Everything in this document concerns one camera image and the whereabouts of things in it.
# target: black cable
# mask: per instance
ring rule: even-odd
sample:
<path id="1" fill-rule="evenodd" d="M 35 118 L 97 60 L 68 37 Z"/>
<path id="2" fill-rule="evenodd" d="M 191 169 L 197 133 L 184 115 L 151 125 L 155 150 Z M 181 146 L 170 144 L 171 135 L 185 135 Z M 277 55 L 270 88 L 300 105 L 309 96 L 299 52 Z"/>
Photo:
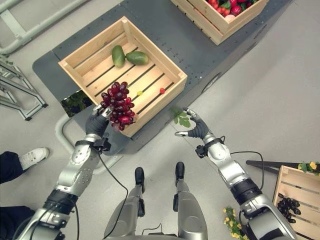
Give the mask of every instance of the black cable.
<path id="1" fill-rule="evenodd" d="M 36 228 L 37 228 L 37 225 L 39 224 L 39 222 L 40 222 L 40 220 L 43 218 L 43 216 L 44 216 L 47 212 L 49 212 L 53 207 L 57 208 L 57 207 L 58 207 L 58 204 L 61 203 L 61 202 L 64 201 L 64 200 L 66 200 L 66 199 L 61 199 L 60 201 L 56 201 L 54 205 L 52 205 L 52 206 L 49 207 L 46 211 L 44 211 L 44 213 L 43 213 L 43 214 L 39 217 L 39 219 L 35 222 L 29 240 L 32 240 L 32 237 L 33 237 L 33 235 L 34 235 L 34 233 L 35 233 L 35 230 L 36 230 Z M 74 208 L 75 208 L 76 226 L 77 226 L 77 236 L 76 236 L 76 240 L 79 240 L 79 236 L 80 236 L 80 223 L 79 223 L 79 211 L 78 211 L 78 207 L 77 207 L 77 204 L 76 204 L 73 200 L 71 200 L 71 199 L 67 199 L 67 200 L 69 200 L 69 201 L 73 204 L 73 206 L 74 206 Z"/>
<path id="2" fill-rule="evenodd" d="M 15 232 L 14 232 L 14 234 L 13 234 L 12 240 L 15 240 L 15 239 L 17 238 L 18 232 L 20 232 L 22 226 L 23 226 L 24 224 L 26 224 L 26 222 L 29 222 L 31 218 L 32 218 L 32 216 L 28 217 L 28 218 L 25 219 L 22 223 L 20 223 L 20 225 L 17 227 L 17 229 L 15 230 Z"/>
<path id="3" fill-rule="evenodd" d="M 230 153 L 230 155 L 232 154 L 242 154 L 242 153 L 253 153 L 253 154 L 258 154 L 261 158 L 261 167 L 262 167 L 262 180 L 261 180 L 261 187 L 260 190 L 262 190 L 262 188 L 264 187 L 265 184 L 265 166 L 264 166 L 264 158 L 262 157 L 260 152 L 257 151 L 235 151 Z"/>
<path id="4" fill-rule="evenodd" d="M 114 225 L 113 225 L 113 228 L 111 229 L 111 231 L 110 231 L 106 236 L 103 237 L 103 239 L 106 239 L 107 237 L 109 237 L 109 235 L 110 235 L 110 234 L 115 230 L 115 228 L 116 228 L 116 225 L 117 225 L 117 222 L 118 222 L 118 220 L 119 220 L 120 214 L 121 214 L 122 209 L 124 208 L 124 205 L 125 205 L 126 200 L 127 200 L 127 198 L 128 198 L 128 193 L 129 193 L 129 191 L 128 191 L 128 189 L 127 189 L 121 182 L 119 182 L 119 180 L 112 174 L 112 172 L 111 172 L 111 171 L 109 170 L 109 168 L 106 166 L 106 164 L 104 163 L 104 161 L 102 160 L 102 158 L 101 158 L 100 155 L 99 155 L 99 158 L 100 158 L 100 161 L 102 162 L 103 166 L 105 167 L 105 169 L 109 172 L 109 174 L 110 174 L 110 175 L 114 178 L 114 180 L 115 180 L 121 187 L 123 187 L 123 188 L 125 189 L 125 191 L 126 191 L 126 195 L 125 195 L 124 201 L 123 201 L 122 206 L 121 206 L 121 208 L 120 208 L 119 214 L 118 214 L 118 216 L 116 217 L 116 220 L 115 220 L 115 223 L 114 223 Z"/>
<path id="5" fill-rule="evenodd" d="M 142 233 L 141 233 L 141 236 L 144 234 L 145 230 L 156 230 L 156 229 L 158 229 L 160 226 L 161 226 L 161 233 L 162 233 L 162 224 L 159 223 L 159 225 L 158 225 L 157 227 L 155 227 L 155 228 L 145 228 L 145 229 L 143 229 L 143 230 L 142 230 Z"/>

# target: person's leg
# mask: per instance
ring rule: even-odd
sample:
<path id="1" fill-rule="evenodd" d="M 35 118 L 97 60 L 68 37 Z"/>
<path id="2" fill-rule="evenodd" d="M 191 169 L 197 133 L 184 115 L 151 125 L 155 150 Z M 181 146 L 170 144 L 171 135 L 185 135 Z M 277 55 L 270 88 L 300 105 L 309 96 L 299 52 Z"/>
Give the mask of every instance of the person's leg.
<path id="1" fill-rule="evenodd" d="M 23 173 L 18 154 L 5 151 L 0 155 L 0 183 L 11 181 Z"/>
<path id="2" fill-rule="evenodd" d="M 24 171 L 49 155 L 46 147 L 36 148 L 21 157 L 10 151 L 0 155 L 0 183 L 11 181 L 19 177 Z"/>
<path id="3" fill-rule="evenodd" d="M 186 240 L 208 240 L 205 217 L 195 196 L 189 192 L 184 175 L 185 165 L 178 162 L 175 166 L 177 194 L 173 200 L 173 210 L 178 212 L 178 236 Z"/>
<path id="4" fill-rule="evenodd" d="M 125 237 L 135 235 L 136 226 L 137 226 L 137 218 L 143 217 L 145 215 L 145 203 L 142 199 L 142 194 L 145 191 L 144 181 L 145 174 L 144 170 L 141 167 L 135 169 L 134 172 L 135 177 L 135 187 L 131 190 L 128 198 L 126 199 L 119 219 L 117 221 L 117 217 L 119 215 L 120 209 L 122 207 L 122 202 L 114 210 L 107 226 L 104 231 L 104 236 L 108 235 L 113 227 L 115 226 L 112 233 L 109 235 L 108 239 L 117 238 L 117 237 Z"/>
<path id="5" fill-rule="evenodd" d="M 0 207 L 1 239 L 11 239 L 19 225 L 27 218 L 32 217 L 34 214 L 35 211 L 26 206 Z"/>

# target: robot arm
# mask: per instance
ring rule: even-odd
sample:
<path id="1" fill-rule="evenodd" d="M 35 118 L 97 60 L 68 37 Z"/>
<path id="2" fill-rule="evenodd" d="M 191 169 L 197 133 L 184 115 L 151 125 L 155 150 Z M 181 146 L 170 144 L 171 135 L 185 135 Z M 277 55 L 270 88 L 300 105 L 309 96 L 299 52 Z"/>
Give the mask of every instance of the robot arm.
<path id="1" fill-rule="evenodd" d="M 74 152 L 60 173 L 55 188 L 43 207 L 35 212 L 20 234 L 19 240 L 65 238 L 60 229 L 66 226 L 78 197 L 89 185 L 93 170 L 100 160 L 99 152 L 110 148 L 103 134 L 108 126 L 112 109 L 108 107 L 100 112 L 100 108 L 99 105 L 93 110 L 85 126 L 86 136 L 76 142 Z"/>
<path id="2" fill-rule="evenodd" d="M 240 205 L 247 224 L 243 226 L 251 240 L 296 239 L 289 223 L 252 181 L 240 164 L 232 160 L 229 149 L 210 131 L 205 122 L 192 110 L 184 108 L 196 123 L 190 131 L 176 132 L 176 136 L 201 138 L 204 145 L 195 150 L 200 158 L 208 158 Z"/>

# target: grape bunch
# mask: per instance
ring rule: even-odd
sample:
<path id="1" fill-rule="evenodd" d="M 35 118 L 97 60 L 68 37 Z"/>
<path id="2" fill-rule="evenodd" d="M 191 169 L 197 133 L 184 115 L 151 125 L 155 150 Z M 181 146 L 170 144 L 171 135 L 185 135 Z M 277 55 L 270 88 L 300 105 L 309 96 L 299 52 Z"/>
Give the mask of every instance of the grape bunch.
<path id="1" fill-rule="evenodd" d="M 103 108 L 113 106 L 112 116 L 110 121 L 111 126 L 115 131 L 123 131 L 126 126 L 134 123 L 135 113 L 131 110 L 135 104 L 132 99 L 127 97 L 129 90 L 127 89 L 128 83 L 114 82 L 106 92 L 101 93 L 102 102 L 100 103 Z"/>

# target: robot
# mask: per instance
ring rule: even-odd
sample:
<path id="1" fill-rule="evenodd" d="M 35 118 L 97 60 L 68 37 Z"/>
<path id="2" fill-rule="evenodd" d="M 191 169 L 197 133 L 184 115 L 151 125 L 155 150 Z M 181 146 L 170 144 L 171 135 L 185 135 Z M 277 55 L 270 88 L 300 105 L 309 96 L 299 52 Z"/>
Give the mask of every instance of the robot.
<path id="1" fill-rule="evenodd" d="M 221 138 L 215 137 L 205 122 L 191 109 L 184 108 L 196 123 L 194 129 L 176 132 L 179 137 L 200 138 L 204 145 L 195 150 L 200 158 L 208 157 L 217 167 L 226 187 L 239 204 L 247 219 L 242 229 L 250 240 L 295 240 L 296 234 L 273 203 L 264 195 L 238 162 L 232 160 L 229 149 Z M 99 163 L 100 153 L 110 149 L 103 138 L 113 109 L 95 107 L 85 126 L 86 136 L 77 141 L 67 166 L 59 175 L 57 184 L 17 239 L 62 240 L 61 229 L 70 219 L 76 201 L 89 185 L 93 170 Z M 207 240 L 207 224 L 202 210 L 184 180 L 185 166 L 178 162 L 175 168 L 176 194 L 173 210 L 178 212 L 178 235 L 135 235 L 137 218 L 145 215 L 142 199 L 144 171 L 134 172 L 135 187 L 114 210 L 103 239 L 113 240 Z"/>

